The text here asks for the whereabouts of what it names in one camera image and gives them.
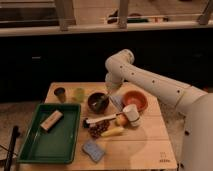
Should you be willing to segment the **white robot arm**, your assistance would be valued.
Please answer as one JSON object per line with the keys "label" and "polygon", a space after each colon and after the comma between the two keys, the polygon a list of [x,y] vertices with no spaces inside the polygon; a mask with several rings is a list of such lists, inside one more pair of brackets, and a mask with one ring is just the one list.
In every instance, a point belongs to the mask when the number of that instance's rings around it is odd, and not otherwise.
{"label": "white robot arm", "polygon": [[213,171],[213,93],[133,65],[123,49],[105,61],[105,83],[117,91],[125,80],[156,96],[186,117],[179,171]]}

